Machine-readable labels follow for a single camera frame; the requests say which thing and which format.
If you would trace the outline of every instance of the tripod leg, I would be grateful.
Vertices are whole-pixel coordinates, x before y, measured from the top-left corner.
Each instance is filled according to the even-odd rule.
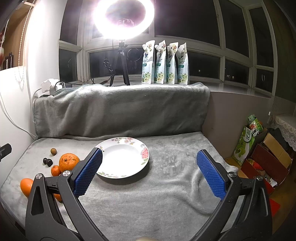
[[[115,59],[114,59],[114,63],[113,63],[113,74],[111,75],[110,86],[113,85],[113,80],[114,80],[114,76],[116,73],[115,71],[116,71],[116,66],[117,66],[118,55],[119,55],[119,53],[117,53],[117,55],[115,55]]]
[[[123,80],[126,85],[131,85],[129,82],[129,77],[128,77],[128,67],[126,65],[126,56],[124,52],[120,52],[121,56],[121,62],[122,62],[122,68],[123,68]]]

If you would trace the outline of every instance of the lace tablecloth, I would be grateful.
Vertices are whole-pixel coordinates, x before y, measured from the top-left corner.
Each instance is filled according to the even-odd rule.
[[[271,117],[269,128],[279,128],[286,142],[296,151],[296,117],[291,114],[274,115]]]

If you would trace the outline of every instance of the tripod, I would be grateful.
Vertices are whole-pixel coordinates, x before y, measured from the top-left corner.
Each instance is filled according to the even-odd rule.
[[[118,60],[119,56],[121,58],[121,63],[122,63],[124,84],[131,85],[129,82],[129,77],[128,77],[128,67],[126,65],[126,56],[124,54],[124,49],[126,46],[127,46],[127,44],[125,45],[124,42],[119,43],[118,53],[115,56],[114,63],[113,63],[114,70],[112,71],[112,74],[111,74],[110,86],[113,85],[114,76],[116,75],[115,70],[116,70],[117,60]]]

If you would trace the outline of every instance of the bed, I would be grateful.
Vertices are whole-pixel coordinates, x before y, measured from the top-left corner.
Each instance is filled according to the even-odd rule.
[[[25,228],[28,200],[20,191],[20,181],[34,179],[37,173],[51,175],[50,167],[42,162],[51,148],[58,151],[52,157],[58,164],[64,153],[83,160],[105,139],[134,137],[149,149],[145,168],[117,180],[95,175],[80,202],[109,240],[141,236],[190,240],[220,202],[196,165],[197,152],[206,149],[228,172],[237,171],[201,133],[209,96],[208,88],[198,83],[85,85],[37,99],[33,112],[39,139],[28,147],[3,184],[2,205]],[[68,228],[75,230],[63,204],[58,205]]]

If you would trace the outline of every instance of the ring light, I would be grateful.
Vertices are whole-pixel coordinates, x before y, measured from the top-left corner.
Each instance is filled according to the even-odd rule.
[[[145,7],[145,17],[137,26],[124,28],[111,23],[106,18],[107,9],[117,1],[122,0],[100,0],[94,11],[94,23],[105,38],[125,40],[133,38],[145,31],[153,21],[154,6],[150,0],[138,0]]]

